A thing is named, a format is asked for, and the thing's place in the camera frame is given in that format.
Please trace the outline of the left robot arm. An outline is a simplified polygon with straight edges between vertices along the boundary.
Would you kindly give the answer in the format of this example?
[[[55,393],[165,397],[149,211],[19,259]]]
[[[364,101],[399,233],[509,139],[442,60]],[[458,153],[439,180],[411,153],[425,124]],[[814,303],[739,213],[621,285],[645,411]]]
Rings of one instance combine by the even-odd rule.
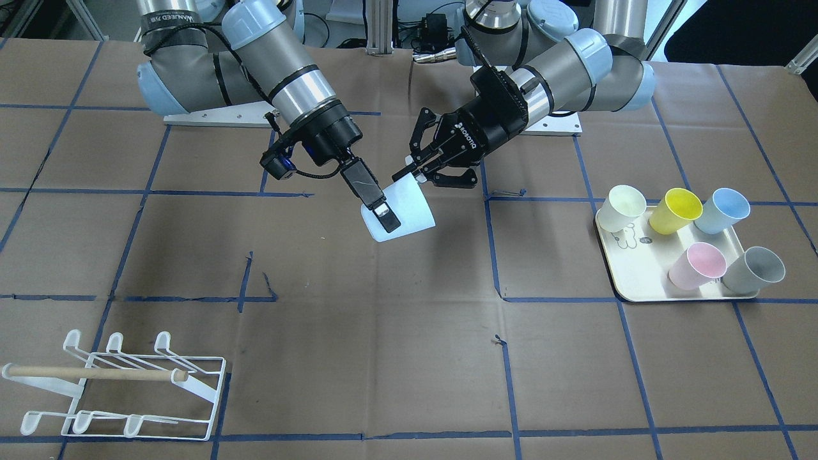
[[[423,108],[392,180],[476,186],[484,157],[556,112],[645,107],[656,75],[643,59],[644,1],[596,1],[590,28],[561,1],[467,1],[456,55],[476,67],[475,97],[447,114]]]

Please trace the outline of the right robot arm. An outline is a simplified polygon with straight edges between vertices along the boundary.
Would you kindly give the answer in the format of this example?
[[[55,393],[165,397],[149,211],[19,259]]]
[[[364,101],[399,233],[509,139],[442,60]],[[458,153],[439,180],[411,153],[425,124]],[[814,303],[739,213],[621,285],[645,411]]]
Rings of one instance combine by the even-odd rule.
[[[377,227],[400,227],[371,170],[351,152],[359,126],[274,3],[239,1],[220,28],[202,23],[193,1],[140,1],[138,8],[149,61],[137,78],[152,111],[177,116],[264,101],[275,108],[266,114],[274,131],[277,120],[288,125],[262,156],[266,172],[277,180],[298,174],[290,158],[301,144],[315,165],[336,163]]]

